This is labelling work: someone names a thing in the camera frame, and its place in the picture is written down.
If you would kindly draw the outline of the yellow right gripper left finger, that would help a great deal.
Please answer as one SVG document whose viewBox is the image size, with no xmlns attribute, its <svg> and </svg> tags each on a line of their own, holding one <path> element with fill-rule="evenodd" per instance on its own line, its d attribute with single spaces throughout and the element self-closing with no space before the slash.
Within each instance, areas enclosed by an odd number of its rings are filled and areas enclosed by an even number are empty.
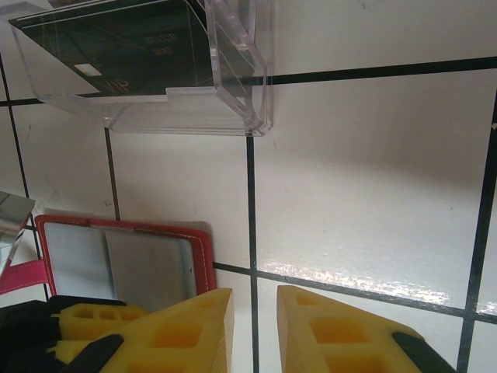
<svg viewBox="0 0 497 373">
<path fill-rule="evenodd" d="M 218 288 L 71 342 L 57 357 L 65 372 L 229 372 L 234 333 L 232 290 Z"/>
</svg>

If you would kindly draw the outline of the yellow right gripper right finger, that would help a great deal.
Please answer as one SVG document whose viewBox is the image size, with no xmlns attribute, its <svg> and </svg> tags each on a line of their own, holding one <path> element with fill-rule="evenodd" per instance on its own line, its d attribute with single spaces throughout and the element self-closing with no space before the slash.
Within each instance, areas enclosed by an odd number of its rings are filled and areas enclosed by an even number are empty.
<svg viewBox="0 0 497 373">
<path fill-rule="evenodd" d="M 284 372 L 452 372 L 414 329 L 290 285 L 276 292 Z"/>
</svg>

